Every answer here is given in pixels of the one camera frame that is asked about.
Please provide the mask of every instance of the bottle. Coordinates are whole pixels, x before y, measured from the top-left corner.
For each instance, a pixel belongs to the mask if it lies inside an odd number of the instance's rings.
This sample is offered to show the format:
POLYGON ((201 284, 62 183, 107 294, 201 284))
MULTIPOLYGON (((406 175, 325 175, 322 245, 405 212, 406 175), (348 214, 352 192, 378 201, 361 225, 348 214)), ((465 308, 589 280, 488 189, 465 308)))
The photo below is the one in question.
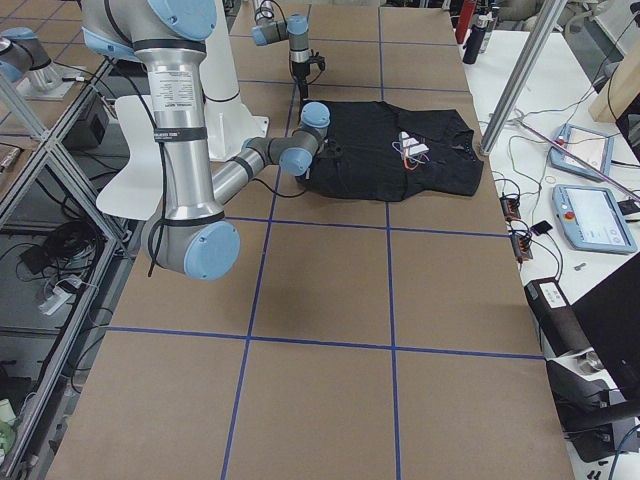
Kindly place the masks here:
POLYGON ((465 52, 464 57, 462 57, 462 63, 467 65, 476 63, 482 40, 484 40, 484 35, 487 32, 487 25, 489 25, 489 18, 486 15, 480 15, 476 23, 471 27, 471 35, 469 35, 467 43, 464 45, 465 52))
POLYGON ((491 5, 491 13, 489 13, 489 25, 487 25, 487 32, 484 34, 484 40, 482 40, 482 45, 480 45, 480 53, 484 53, 487 51, 487 46, 489 46, 489 40, 491 40, 491 34, 493 33, 493 30, 496 28, 496 24, 498 23, 499 13, 500 13, 500 7, 491 5))

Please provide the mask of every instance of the black garment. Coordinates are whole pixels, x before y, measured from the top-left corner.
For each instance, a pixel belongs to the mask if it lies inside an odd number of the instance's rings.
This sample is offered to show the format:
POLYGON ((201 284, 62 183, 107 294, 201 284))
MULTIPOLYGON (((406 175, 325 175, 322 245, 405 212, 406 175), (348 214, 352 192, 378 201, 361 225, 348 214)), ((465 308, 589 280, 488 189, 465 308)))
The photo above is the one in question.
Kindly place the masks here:
POLYGON ((473 195, 483 162, 473 130, 455 110, 413 112, 385 102, 322 102, 331 113, 329 148, 314 159, 306 188, 336 198, 397 202, 423 190, 473 195), (429 147, 429 161, 405 168, 392 144, 407 132, 429 147))

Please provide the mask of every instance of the metal pole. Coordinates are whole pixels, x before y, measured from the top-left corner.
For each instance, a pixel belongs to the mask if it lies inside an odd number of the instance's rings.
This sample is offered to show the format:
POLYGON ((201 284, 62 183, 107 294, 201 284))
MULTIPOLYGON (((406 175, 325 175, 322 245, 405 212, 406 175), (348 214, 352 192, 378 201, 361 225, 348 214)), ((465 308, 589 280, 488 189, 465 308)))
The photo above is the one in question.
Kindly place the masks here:
POLYGON ((502 92, 502 96, 496 105, 480 143, 480 151, 483 155, 488 155, 498 140, 498 136, 566 4, 567 0, 546 0, 542 6, 533 32, 529 34, 529 38, 524 44, 522 53, 511 72, 509 81, 502 92))

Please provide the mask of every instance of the blue joint cap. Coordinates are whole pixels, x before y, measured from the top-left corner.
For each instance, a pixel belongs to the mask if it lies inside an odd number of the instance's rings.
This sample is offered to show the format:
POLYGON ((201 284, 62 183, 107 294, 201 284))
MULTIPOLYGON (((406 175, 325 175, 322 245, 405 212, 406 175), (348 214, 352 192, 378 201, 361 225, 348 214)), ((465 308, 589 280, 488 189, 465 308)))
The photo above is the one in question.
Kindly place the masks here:
POLYGON ((0 35, 9 40, 35 40, 38 38, 38 36, 33 33, 33 30, 27 27, 10 28, 0 33, 0 35))
POLYGON ((4 73, 11 83, 22 78, 22 72, 7 62, 0 62, 0 72, 4 73))
POLYGON ((326 105, 319 102, 307 103, 300 114, 300 121, 312 128, 327 128, 331 115, 326 105))
POLYGON ((293 176, 300 176, 311 166, 313 156, 304 148, 290 147, 280 155, 280 167, 293 176))
POLYGON ((263 47, 267 44, 267 38, 264 36, 262 28, 260 28, 259 26, 256 25, 251 29, 251 36, 253 37, 253 42, 258 47, 263 47))
POLYGON ((133 48, 131 47, 114 42, 113 40, 105 38, 102 35, 98 35, 85 27, 82 27, 82 33, 84 34, 84 43, 86 43, 87 47, 94 52, 108 57, 129 60, 131 62, 140 62, 140 59, 135 56, 133 48))
POLYGON ((201 42, 216 26, 214 0, 147 0, 147 3, 162 23, 187 40, 201 42))
POLYGON ((307 17, 294 13, 287 19, 287 32, 290 35, 303 35, 309 31, 307 17))
POLYGON ((240 254, 240 235, 221 220, 204 227, 193 239, 184 257, 184 273, 197 280, 217 280, 225 275, 240 254))

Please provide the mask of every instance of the blue tape line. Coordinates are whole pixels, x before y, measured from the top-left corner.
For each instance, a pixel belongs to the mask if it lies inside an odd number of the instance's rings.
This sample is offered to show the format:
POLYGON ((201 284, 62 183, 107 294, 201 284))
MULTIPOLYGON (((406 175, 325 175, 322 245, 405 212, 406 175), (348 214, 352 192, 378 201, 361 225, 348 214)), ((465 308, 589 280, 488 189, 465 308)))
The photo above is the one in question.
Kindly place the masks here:
POLYGON ((545 360, 542 355, 524 353, 477 352, 473 350, 449 350, 441 348, 396 347, 399 352, 434 353, 439 355, 458 355, 463 357, 513 358, 516 360, 545 360))
MULTIPOLYGON (((251 35, 248 35, 246 33, 234 33, 234 34, 230 34, 229 36, 232 38, 253 38, 251 35)), ((417 45, 417 46, 426 46, 426 47, 457 47, 458 46, 455 43, 402 42, 402 41, 392 41, 392 40, 358 40, 358 39, 324 38, 324 37, 309 37, 309 41, 341 42, 341 43, 373 43, 373 44, 383 43, 388 45, 417 45)))
POLYGON ((265 336, 252 336, 251 340, 257 342, 269 342, 269 343, 292 343, 295 345, 317 345, 321 347, 343 347, 343 348, 358 348, 365 350, 384 350, 391 351, 390 345, 377 345, 375 343, 350 343, 350 342, 332 342, 324 340, 309 340, 304 338, 283 338, 283 337, 265 337, 265 336))
POLYGON ((393 427, 396 451, 396 480, 402 480, 402 455, 400 450, 400 406, 398 402, 398 365, 396 358, 396 315, 393 294, 393 252, 391 249, 391 218, 389 202, 385 202, 387 230, 387 276, 389 279, 389 326, 391 328, 391 378, 393 380, 393 427))
POLYGON ((312 227, 336 227, 336 228, 360 228, 366 230, 385 230, 386 227, 376 227, 373 225, 349 225, 342 223, 320 223, 320 222, 303 222, 298 220, 273 220, 273 223, 282 225, 303 225, 312 227))
POLYGON ((221 338, 224 340, 255 340, 257 342, 273 342, 273 343, 297 343, 301 345, 318 345, 325 347, 348 347, 348 348, 364 348, 370 350, 414 353, 433 353, 439 355, 457 355, 467 357, 492 357, 492 358, 514 358, 520 360, 544 360, 542 355, 528 355, 524 353, 500 353, 500 352, 479 352, 474 350, 451 350, 443 348, 426 348, 426 347, 408 347, 396 345, 378 345, 375 343, 354 343, 354 342, 333 342, 324 340, 311 340, 304 338, 285 338, 285 337, 267 337, 267 336, 247 336, 232 333, 218 332, 200 332, 195 330, 168 330, 162 328, 143 328, 143 327, 125 327, 125 326, 108 326, 106 330, 113 332, 128 333, 148 333, 152 335, 175 335, 182 337, 209 337, 221 338))
MULTIPOLYGON (((269 220, 263 218, 251 218, 251 217, 227 217, 229 220, 244 220, 247 222, 268 222, 269 220)), ((282 225, 301 225, 309 227, 336 227, 336 228, 356 228, 366 230, 386 230, 387 227, 375 226, 375 225, 351 225, 348 223, 322 223, 322 222, 306 222, 303 220, 279 220, 271 219, 271 223, 278 223, 282 225)), ((462 232, 458 230, 436 230, 430 228, 411 228, 411 227, 389 227, 392 232, 411 232, 411 233, 432 233, 436 235, 462 235, 472 237, 490 237, 490 238, 509 238, 506 233, 485 233, 485 232, 462 232)))
POLYGON ((56 55, 56 60, 58 60, 62 55, 64 55, 64 52, 66 52, 67 48, 69 48, 71 45, 74 45, 74 44, 77 45, 76 38, 78 38, 78 36, 81 35, 81 34, 82 34, 82 31, 79 31, 76 34, 76 36, 71 39, 71 42, 68 43, 62 50, 60 50, 60 53, 58 55, 56 55))
POLYGON ((13 10, 12 10, 8 15, 7 15, 7 18, 19 18, 19 17, 12 17, 12 15, 13 15, 14 13, 16 13, 18 10, 20 10, 20 9, 24 6, 24 4, 25 4, 25 3, 27 3, 27 1, 28 1, 28 0, 23 0, 23 2, 22 2, 20 5, 18 5, 16 8, 14 8, 14 9, 13 9, 13 10))
POLYGON ((234 335, 231 333, 216 333, 216 332, 197 332, 193 330, 165 330, 157 328, 140 328, 140 327, 119 327, 109 325, 106 330, 110 332, 129 332, 129 333, 151 333, 156 335, 177 335, 182 337, 209 337, 209 338, 222 338, 225 340, 246 340, 246 335, 234 335))
MULTIPOLYGON (((287 125, 285 127, 285 136, 287 136, 289 132, 289 125, 291 122, 291 112, 293 111, 293 102, 296 94, 296 86, 293 86, 292 94, 291 94, 291 102, 289 103, 289 114, 287 117, 287 125)), ((278 190, 278 184, 280 182, 280 171, 278 171, 278 176, 276 178, 276 188, 278 190)), ((247 368, 247 360, 249 358, 249 347, 251 346, 251 333, 253 332, 253 325, 256 318, 256 311, 258 309, 258 300, 260 298, 260 289, 262 287, 262 278, 264 275, 264 266, 267 260, 267 251, 269 248, 269 237, 271 236, 271 227, 273 220, 273 213, 276 207, 276 195, 272 194, 271 198, 271 209, 269 211, 269 220, 267 221, 267 232, 264 237, 264 245, 262 248, 262 259, 260 260, 260 269, 258 270, 258 279, 256 281, 256 290, 253 295, 253 304, 251 306, 251 319, 249 320, 249 328, 247 329, 247 338, 245 340, 244 352, 242 354, 242 364, 240 366, 240 375, 238 377, 238 385, 236 387, 236 396, 233 402, 233 411, 231 413, 231 423, 229 425, 229 434, 227 436, 227 445, 225 447, 224 452, 224 461, 222 464, 222 471, 220 472, 220 480, 225 480, 227 478, 227 472, 229 469, 229 458, 231 457, 231 447, 233 445, 233 435, 235 433, 236 422, 238 419, 238 409, 240 407, 240 398, 242 396, 242 386, 244 383, 245 371, 247 368)))
MULTIPOLYGON (((267 85, 291 85, 292 82, 283 82, 281 80, 250 80, 250 79, 238 79, 240 83, 266 83, 267 85)), ((383 88, 384 90, 410 90, 412 92, 446 92, 446 93, 467 93, 471 94, 469 90, 451 89, 451 88, 422 88, 422 87, 389 87, 389 86, 377 86, 377 85, 351 85, 351 84, 336 84, 336 83, 314 83, 316 87, 339 87, 339 88, 383 88)))
POLYGON ((461 232, 458 230, 435 230, 429 228, 391 227, 394 232, 437 233, 439 235, 465 235, 472 237, 509 238, 506 233, 461 232))
POLYGON ((447 93, 468 93, 469 90, 460 90, 456 88, 423 88, 423 87, 385 87, 387 90, 411 90, 413 92, 447 92, 447 93))

